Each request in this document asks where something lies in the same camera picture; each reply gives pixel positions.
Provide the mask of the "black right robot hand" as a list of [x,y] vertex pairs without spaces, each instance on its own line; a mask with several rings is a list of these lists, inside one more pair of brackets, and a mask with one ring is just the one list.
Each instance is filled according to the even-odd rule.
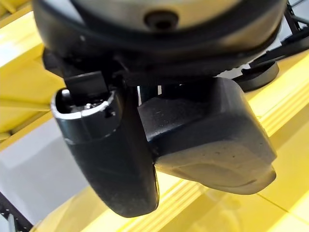
[[51,111],[75,162],[115,213],[159,204],[156,172],[255,194],[276,151],[224,71],[275,40],[284,0],[35,0]]

